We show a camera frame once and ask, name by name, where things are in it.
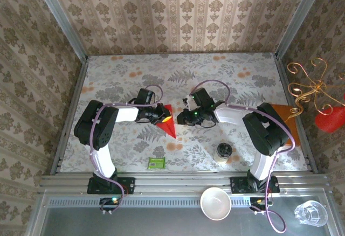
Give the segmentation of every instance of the clear glass cup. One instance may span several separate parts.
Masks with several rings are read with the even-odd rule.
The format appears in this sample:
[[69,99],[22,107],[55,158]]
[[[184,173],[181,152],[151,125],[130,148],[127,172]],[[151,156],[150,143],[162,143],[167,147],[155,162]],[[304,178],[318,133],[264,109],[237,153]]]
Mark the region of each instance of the clear glass cup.
[[295,209],[295,217],[301,224],[309,224],[321,227],[327,223],[328,214],[319,202],[310,200],[299,205]]

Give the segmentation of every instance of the red heart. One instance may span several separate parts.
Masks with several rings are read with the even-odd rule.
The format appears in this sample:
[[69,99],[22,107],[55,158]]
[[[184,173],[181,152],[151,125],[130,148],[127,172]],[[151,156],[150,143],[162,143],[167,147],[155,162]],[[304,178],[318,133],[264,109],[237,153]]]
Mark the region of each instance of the red heart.
[[[323,113],[330,113],[330,108],[327,108]],[[330,115],[322,115],[321,113],[315,117],[316,126],[322,131],[333,133],[345,124],[345,107],[333,107],[333,112]]]

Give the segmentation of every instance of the gray floor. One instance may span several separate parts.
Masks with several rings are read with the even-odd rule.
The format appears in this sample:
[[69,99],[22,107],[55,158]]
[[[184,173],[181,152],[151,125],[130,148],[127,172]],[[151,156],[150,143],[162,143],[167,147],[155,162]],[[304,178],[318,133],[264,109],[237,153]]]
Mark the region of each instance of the gray floor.
[[[275,199],[273,210],[278,211],[287,223],[284,236],[329,235],[327,226],[313,227],[299,224],[294,209],[310,198]],[[269,226],[266,216],[254,215],[247,208],[233,208],[222,221],[206,218],[199,208],[122,208],[112,215],[102,215],[96,208],[49,209],[43,236],[69,235],[121,235],[121,236],[270,236],[279,235]],[[281,228],[281,222],[272,217]]]

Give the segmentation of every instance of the green block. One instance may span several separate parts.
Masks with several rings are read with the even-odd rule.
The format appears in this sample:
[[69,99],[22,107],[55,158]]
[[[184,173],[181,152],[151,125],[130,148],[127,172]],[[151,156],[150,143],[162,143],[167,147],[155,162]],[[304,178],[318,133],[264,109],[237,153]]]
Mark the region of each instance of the green block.
[[164,158],[149,158],[148,169],[165,169],[165,157]]

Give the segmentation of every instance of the gold wire ornament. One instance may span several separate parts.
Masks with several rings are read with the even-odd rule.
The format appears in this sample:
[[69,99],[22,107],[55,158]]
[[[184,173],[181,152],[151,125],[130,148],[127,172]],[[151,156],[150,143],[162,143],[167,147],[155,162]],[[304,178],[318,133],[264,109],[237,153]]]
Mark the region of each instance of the gold wire ornament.
[[[321,74],[321,77],[319,79],[312,79],[307,71],[304,69],[304,67],[300,64],[300,63],[289,63],[287,65],[287,69],[289,72],[293,73],[293,74],[297,74],[298,73],[298,67],[302,69],[302,71],[304,72],[304,74],[306,75],[306,77],[309,80],[309,84],[300,84],[297,82],[291,82],[288,86],[287,89],[290,92],[291,95],[293,95],[296,99],[295,99],[295,103],[297,105],[296,108],[292,108],[290,109],[291,115],[287,118],[287,120],[298,116],[300,114],[302,114],[302,112],[304,111],[304,107],[302,106],[301,103],[308,103],[310,102],[313,94],[314,94],[314,106],[315,109],[321,113],[322,115],[330,115],[333,112],[333,107],[330,104],[324,104],[321,108],[318,106],[317,100],[318,100],[318,96],[322,95],[322,96],[326,96],[330,99],[332,99],[333,101],[345,106],[344,103],[340,102],[339,100],[333,98],[332,96],[330,96],[325,90],[327,90],[328,88],[336,88],[336,87],[345,87],[345,85],[340,85],[340,86],[328,86],[325,84],[324,80],[323,80],[323,76],[326,73],[326,70],[328,68],[328,64],[325,60],[323,60],[322,58],[314,58],[311,60],[311,64],[313,66],[317,66],[318,64],[316,62],[319,62],[320,64],[324,65],[325,68]],[[340,73],[338,75],[338,77],[341,80],[345,80],[345,73]],[[323,110],[325,110],[326,108],[330,108],[330,112],[324,113]]]

